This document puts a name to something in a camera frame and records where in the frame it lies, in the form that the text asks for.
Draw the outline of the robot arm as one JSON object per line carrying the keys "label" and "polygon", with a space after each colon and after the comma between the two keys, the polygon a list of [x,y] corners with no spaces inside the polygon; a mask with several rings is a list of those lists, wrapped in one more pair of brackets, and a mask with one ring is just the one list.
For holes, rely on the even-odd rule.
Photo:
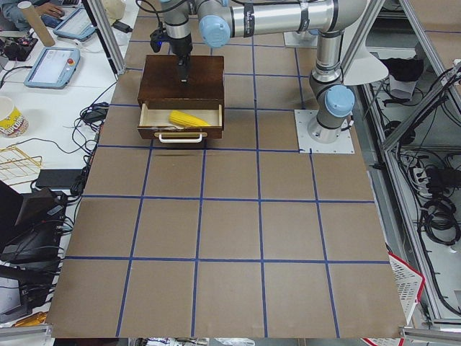
{"label": "robot arm", "polygon": [[355,96],[340,81],[344,30],[354,24],[367,7],[366,1],[162,1],[164,18],[151,35],[154,52],[170,44],[178,58],[179,79],[189,74],[192,37],[189,17],[197,16],[202,40],[220,48],[234,37],[253,37],[283,32],[318,31],[315,67],[310,86],[319,111],[309,122],[308,134],[319,143],[333,143],[352,113]]}

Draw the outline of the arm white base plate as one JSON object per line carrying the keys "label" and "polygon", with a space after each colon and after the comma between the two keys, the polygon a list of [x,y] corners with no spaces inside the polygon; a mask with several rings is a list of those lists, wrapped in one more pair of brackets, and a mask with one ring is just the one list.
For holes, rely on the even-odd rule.
{"label": "arm white base plate", "polygon": [[353,154],[354,145],[348,122],[329,130],[317,122],[318,110],[295,110],[299,152],[304,154]]}
{"label": "arm white base plate", "polygon": [[285,32],[284,33],[285,47],[289,48],[311,48],[316,49],[318,44],[318,31],[304,32]]}

